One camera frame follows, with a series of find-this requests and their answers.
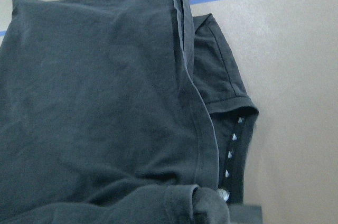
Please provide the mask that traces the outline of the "brown paper table cover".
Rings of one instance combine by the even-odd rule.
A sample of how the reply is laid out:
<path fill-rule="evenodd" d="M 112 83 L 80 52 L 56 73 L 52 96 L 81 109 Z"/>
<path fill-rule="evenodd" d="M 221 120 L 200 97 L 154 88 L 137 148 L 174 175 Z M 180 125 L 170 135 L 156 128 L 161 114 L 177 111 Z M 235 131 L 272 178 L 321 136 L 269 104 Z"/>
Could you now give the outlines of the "brown paper table cover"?
<path fill-rule="evenodd" d="M 216 18 L 260 112 L 245 202 L 264 223 L 337 223 L 337 29 L 298 22 L 297 11 L 258 14 L 243 0 L 201 14 Z"/>

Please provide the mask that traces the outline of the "black graphic t-shirt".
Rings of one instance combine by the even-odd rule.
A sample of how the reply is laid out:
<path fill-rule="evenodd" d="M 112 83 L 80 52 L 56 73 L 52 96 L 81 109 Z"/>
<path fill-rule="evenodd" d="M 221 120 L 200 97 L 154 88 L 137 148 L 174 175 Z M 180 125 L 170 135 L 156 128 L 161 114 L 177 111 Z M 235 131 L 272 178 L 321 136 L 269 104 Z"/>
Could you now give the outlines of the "black graphic t-shirt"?
<path fill-rule="evenodd" d="M 258 116 L 189 0 L 12 0 L 1 45 L 1 223 L 254 223 Z"/>

